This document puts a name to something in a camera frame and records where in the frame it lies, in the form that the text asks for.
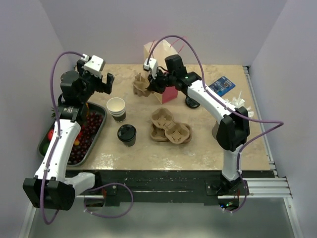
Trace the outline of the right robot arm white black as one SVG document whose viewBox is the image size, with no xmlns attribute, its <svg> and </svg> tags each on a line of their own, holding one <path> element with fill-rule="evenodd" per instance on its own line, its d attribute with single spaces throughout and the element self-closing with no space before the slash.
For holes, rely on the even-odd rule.
<svg viewBox="0 0 317 238">
<path fill-rule="evenodd" d="M 238 189 L 241 173 L 239 150 L 250 135 L 248 111 L 244 107 L 236 108 L 213 92 L 195 72 L 188 72 L 180 55 L 165 58 L 167 72 L 159 69 L 156 59 L 144 61 L 143 69 L 149 73 L 148 90 L 163 93 L 167 87 L 175 87 L 184 95 L 198 102 L 217 121 L 215 138 L 223 149 L 222 176 L 220 184 L 223 193 L 233 194 Z"/>
</svg>

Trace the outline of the black coffee cup lid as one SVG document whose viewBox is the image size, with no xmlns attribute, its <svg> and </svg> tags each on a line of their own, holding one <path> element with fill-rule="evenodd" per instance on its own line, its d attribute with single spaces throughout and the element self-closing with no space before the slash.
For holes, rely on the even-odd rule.
<svg viewBox="0 0 317 238">
<path fill-rule="evenodd" d="M 121 142 L 130 142 L 135 139 L 137 130 L 131 124 L 122 125 L 117 131 L 117 137 Z"/>
</svg>

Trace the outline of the cardboard cup carrier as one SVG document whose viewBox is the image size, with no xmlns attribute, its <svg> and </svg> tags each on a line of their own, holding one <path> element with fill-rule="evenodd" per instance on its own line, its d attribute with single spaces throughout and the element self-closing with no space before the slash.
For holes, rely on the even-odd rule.
<svg viewBox="0 0 317 238">
<path fill-rule="evenodd" d="M 154 111 L 150 116 L 150 120 L 156 127 L 164 129 L 166 136 L 176 130 L 189 132 L 187 128 L 182 125 L 183 123 L 174 120 L 173 114 L 167 108 L 159 108 Z"/>
<path fill-rule="evenodd" d="M 133 85 L 133 93 L 138 97 L 148 97 L 153 94 L 153 91 L 148 90 L 149 81 L 145 79 L 140 73 L 137 74 L 132 82 Z"/>
<path fill-rule="evenodd" d="M 164 129 L 158 128 L 152 123 L 150 137 L 154 141 L 171 142 L 173 144 L 177 144 L 187 136 L 187 138 L 184 141 L 182 141 L 182 144 L 187 144 L 192 140 L 193 137 L 192 127 L 186 123 L 183 123 L 182 125 L 187 128 L 187 130 L 189 131 L 188 133 L 186 131 L 176 130 L 172 134 L 168 134 L 168 136 L 166 136 Z"/>
</svg>

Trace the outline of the dark paper coffee cup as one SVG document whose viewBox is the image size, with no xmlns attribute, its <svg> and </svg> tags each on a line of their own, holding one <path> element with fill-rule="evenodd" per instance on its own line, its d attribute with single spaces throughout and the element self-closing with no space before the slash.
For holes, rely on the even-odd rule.
<svg viewBox="0 0 317 238">
<path fill-rule="evenodd" d="M 135 144 L 135 141 L 136 141 L 136 136 L 133 135 L 133 136 L 120 136 L 119 137 L 119 140 L 126 146 L 128 147 L 131 147 Z"/>
</svg>

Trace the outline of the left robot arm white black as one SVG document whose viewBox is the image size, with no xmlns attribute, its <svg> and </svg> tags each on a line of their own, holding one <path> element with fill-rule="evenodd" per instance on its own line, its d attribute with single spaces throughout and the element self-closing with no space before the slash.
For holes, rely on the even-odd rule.
<svg viewBox="0 0 317 238">
<path fill-rule="evenodd" d="M 23 190 L 36 208 L 69 210 L 77 195 L 88 191 L 98 194 L 103 188 L 94 173 L 81 172 L 67 178 L 66 167 L 75 139 L 86 120 L 87 101 L 95 93 L 112 91 L 114 76 L 107 74 L 103 83 L 105 61 L 98 57 L 83 57 L 77 70 L 61 76 L 63 102 L 58 104 L 59 116 L 55 120 L 53 137 L 45 157 L 33 178 L 26 178 Z"/>
</svg>

